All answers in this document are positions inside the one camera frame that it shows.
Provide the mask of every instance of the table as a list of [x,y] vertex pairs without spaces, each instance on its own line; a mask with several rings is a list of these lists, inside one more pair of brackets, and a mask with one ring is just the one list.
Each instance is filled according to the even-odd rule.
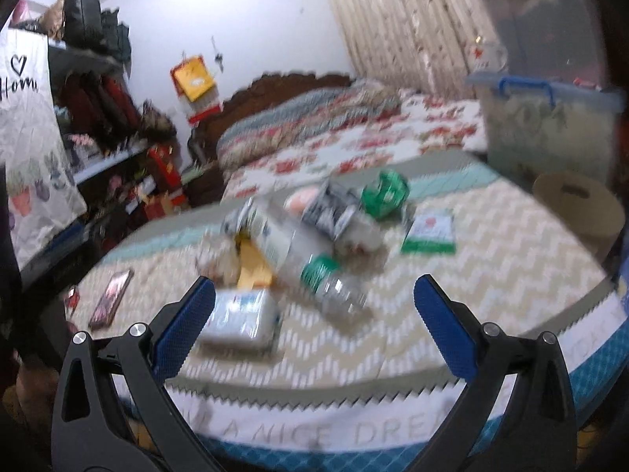
[[[454,211],[457,254],[400,260],[403,233],[385,225],[383,272],[367,272],[368,303],[378,317],[363,333],[343,336],[289,300],[281,353],[273,360],[209,357],[195,347],[168,388],[208,449],[287,471],[403,470],[463,389],[410,309],[409,286],[423,273],[433,274],[480,321],[493,320],[512,335],[558,334],[578,410],[625,364],[629,323],[620,299],[600,266],[545,208],[460,151],[395,169],[411,179],[411,197],[420,206]],[[361,187],[378,172],[339,181]],[[86,328],[111,274],[127,267],[144,281],[131,284],[114,325],[94,336],[149,321],[196,278],[194,246],[202,234],[241,203],[151,223],[128,238],[81,283],[74,323]],[[495,432],[513,380],[505,381],[479,445]],[[128,398],[125,386],[118,387]]]

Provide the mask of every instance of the white bedsheet with red flowers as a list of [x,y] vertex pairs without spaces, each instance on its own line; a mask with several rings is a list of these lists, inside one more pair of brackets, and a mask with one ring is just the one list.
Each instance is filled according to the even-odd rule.
[[457,147],[477,153],[487,150],[479,102],[410,96],[400,115],[387,121],[324,133],[240,168],[227,183],[223,198],[316,183],[331,174],[396,164]]

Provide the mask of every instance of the smartphone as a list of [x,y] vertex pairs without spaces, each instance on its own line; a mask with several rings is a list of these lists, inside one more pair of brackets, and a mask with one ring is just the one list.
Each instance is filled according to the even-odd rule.
[[132,277],[133,270],[116,273],[111,277],[105,292],[98,301],[98,305],[96,305],[96,309],[94,309],[92,318],[89,320],[91,330],[111,326],[114,316],[116,315],[116,310],[120,305],[120,301]]

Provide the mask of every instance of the headboard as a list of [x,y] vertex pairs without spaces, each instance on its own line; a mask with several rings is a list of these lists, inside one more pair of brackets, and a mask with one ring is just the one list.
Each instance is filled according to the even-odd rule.
[[269,108],[323,87],[349,87],[352,78],[342,74],[317,77],[314,73],[263,74],[250,87],[239,90],[223,104],[223,111],[203,119],[188,140],[191,155],[202,149],[207,160],[216,160],[216,143],[221,135],[236,122]]

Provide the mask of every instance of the silver screw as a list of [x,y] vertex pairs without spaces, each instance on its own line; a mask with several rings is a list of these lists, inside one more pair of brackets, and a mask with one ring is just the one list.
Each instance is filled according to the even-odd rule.
[[542,334],[542,339],[546,344],[554,344],[557,342],[557,337],[555,337],[555,334],[552,334],[550,332],[544,332]]
[[141,336],[145,331],[147,331],[147,326],[144,323],[135,323],[131,329],[129,330],[129,333],[133,336],[133,337],[139,337]]
[[83,344],[86,339],[87,334],[85,332],[79,332],[77,334],[74,334],[74,337],[72,337],[72,342],[75,344]]
[[495,323],[485,323],[482,326],[482,331],[485,332],[486,336],[498,337],[500,335],[500,326]]

